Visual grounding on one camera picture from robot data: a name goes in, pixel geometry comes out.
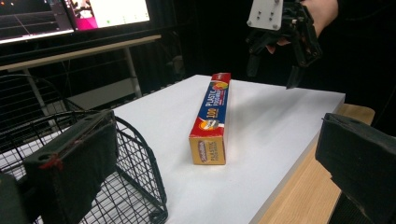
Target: white table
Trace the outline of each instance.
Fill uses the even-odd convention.
[[[227,164],[193,165],[188,137],[209,81],[190,77],[114,111],[154,151],[167,223],[256,223],[345,95],[233,80]]]

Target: aluminum foil box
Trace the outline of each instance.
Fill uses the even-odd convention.
[[[189,137],[194,164],[224,165],[226,163],[227,103],[230,83],[230,73],[217,73],[212,76]]]

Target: metal wire cage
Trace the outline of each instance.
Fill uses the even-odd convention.
[[[82,108],[65,99],[42,77],[0,76],[0,132],[51,114],[76,110]]]
[[[36,119],[1,132],[0,173],[17,179],[22,197],[28,197],[22,161],[93,111],[64,112]],[[164,223],[168,213],[166,194],[151,148],[143,136],[118,117],[116,131],[119,156],[116,172],[101,185],[91,211],[80,223]],[[29,222],[42,223],[35,207],[37,196],[24,198]]]

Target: human hand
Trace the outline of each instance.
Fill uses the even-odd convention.
[[[302,0],[301,4],[308,8],[309,13],[314,20],[314,27],[319,37],[323,29],[328,26],[338,16],[337,0]],[[285,38],[280,38],[276,44],[279,46],[288,45],[290,42]],[[276,50],[275,46],[266,46],[268,52],[273,54]]]

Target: computer monitor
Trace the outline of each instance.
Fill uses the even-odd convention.
[[[0,0],[0,45],[72,32],[61,0]]]
[[[76,30],[149,21],[146,0],[64,0]]]

